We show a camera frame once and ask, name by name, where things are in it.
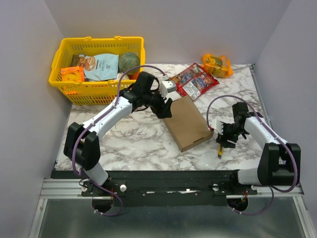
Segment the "yellow utility knife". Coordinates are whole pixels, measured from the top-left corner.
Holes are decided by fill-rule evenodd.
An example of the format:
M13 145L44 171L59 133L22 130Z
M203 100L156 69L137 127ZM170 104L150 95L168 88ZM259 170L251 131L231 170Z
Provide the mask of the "yellow utility knife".
M223 154L223 146L220 145L219 148L218 148L218 153L217 153L217 156L219 159L222 158L222 154Z

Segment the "brown cardboard express box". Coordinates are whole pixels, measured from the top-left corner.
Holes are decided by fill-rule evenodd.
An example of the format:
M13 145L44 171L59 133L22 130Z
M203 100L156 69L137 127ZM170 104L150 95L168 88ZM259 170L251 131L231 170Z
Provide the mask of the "brown cardboard express box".
M170 109L172 117L163 121L181 152L212 138L213 132L189 96L172 102Z

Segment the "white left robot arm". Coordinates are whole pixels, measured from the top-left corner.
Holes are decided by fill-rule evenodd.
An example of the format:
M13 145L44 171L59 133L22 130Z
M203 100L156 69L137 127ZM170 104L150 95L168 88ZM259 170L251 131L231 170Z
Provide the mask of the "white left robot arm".
M109 175L99 163L100 139L140 107L150 108L159 119L172 117L172 99L167 95L176 90L176 84L165 80L152 89L154 81L157 81L155 76L141 72L137 80L120 90L114 101L100 113L83 124L74 122L68 128L63 153L94 182L93 191L99 196L106 195L110 189Z

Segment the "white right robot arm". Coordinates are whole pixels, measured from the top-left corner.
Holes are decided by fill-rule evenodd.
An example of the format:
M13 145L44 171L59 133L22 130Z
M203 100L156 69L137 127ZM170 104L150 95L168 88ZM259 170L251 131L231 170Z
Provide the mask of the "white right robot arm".
M262 149L256 168L238 170L228 181L228 189L233 194L245 190L246 185L290 186L291 191L300 181L301 148L278 136L264 118L249 111L248 105L238 102L232 106L233 123L214 120L211 127L217 132L216 142L223 148L235 148L238 137L247 135Z

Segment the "orange snack box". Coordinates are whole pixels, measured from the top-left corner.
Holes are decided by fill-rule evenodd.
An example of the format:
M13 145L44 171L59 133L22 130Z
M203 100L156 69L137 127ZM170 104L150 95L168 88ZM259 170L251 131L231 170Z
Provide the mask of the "orange snack box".
M62 68L61 78L64 82L84 82L84 69L80 66Z

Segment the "red snack bag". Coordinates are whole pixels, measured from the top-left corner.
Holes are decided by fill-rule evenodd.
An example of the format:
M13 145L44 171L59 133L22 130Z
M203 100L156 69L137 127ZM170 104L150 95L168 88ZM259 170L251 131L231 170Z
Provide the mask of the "red snack bag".
M189 96L192 101L219 84L218 80L197 63L193 63L169 80L176 84L176 91L180 96Z

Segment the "orange round fruit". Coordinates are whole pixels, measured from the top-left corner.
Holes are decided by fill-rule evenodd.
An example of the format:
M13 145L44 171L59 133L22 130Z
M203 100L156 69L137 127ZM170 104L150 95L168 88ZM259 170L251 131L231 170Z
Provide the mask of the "orange round fruit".
M129 75L129 79L130 80L136 80L138 78L139 74L140 74L139 71L134 73L134 74L131 74L131 75Z

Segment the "beige round bun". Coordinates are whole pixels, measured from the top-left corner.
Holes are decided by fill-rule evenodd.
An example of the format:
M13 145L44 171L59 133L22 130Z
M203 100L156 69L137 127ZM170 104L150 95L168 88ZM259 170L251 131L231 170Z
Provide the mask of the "beige round bun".
M120 78L122 78L122 80L129 80L130 79L128 75L126 75L126 74L124 74L122 72L119 72L117 74L116 81L118 81Z

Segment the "green round melon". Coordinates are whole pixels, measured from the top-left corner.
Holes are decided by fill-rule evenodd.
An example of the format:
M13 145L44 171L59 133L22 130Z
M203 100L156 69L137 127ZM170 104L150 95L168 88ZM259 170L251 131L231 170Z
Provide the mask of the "green round melon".
M118 68L120 72L126 72L127 70L139 65L140 58L132 52L122 54L118 60Z

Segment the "orange yellow snack bag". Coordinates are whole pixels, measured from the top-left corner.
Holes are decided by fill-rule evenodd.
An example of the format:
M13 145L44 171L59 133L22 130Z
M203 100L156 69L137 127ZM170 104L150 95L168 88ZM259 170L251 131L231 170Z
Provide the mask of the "orange yellow snack bag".
M205 54L202 56L202 68L209 74L219 78L228 78L233 75L230 60L225 56L214 56L212 54Z

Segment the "light blue chips bag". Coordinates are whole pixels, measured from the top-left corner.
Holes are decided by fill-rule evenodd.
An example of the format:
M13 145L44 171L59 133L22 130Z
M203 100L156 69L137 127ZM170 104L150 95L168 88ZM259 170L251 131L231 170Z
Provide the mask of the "light blue chips bag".
M117 78L119 55L79 55L77 65L84 69L87 81L107 81Z

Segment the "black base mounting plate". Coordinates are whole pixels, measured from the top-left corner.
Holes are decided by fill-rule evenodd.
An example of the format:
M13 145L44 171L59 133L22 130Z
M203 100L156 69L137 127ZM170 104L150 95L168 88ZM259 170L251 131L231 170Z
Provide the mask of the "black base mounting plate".
M232 171L110 171L104 187L124 207L226 206L242 198L271 195L266 187L240 185Z

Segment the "yellow plastic shopping basket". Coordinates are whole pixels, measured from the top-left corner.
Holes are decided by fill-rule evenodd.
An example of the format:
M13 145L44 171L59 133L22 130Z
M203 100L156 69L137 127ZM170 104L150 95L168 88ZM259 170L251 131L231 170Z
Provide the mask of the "yellow plastic shopping basket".
M74 55L94 56L102 53L122 55L135 53L141 64L145 63L144 38L140 36L115 36L113 38L64 38L53 58L49 84L56 87L73 104L106 105L117 95L118 81L66 82L62 80L61 69L71 66Z

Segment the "aluminium rail frame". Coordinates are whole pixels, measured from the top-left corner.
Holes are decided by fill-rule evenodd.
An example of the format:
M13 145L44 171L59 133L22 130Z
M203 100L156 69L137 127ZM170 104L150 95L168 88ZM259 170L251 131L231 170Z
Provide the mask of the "aluminium rail frame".
M110 171L231 171L255 167L260 147L252 138L240 139L234 149L217 156L214 139L181 152L164 122L150 110L120 121L101 141L101 164ZM41 199L48 201L43 224L33 237L231 237L313 238L315 231L300 186L290 193L248 197L245 215L228 206L124 207L119 216L103 218L91 203L98 195L83 193L83 179L71 171L59 154L51 177L44 180Z

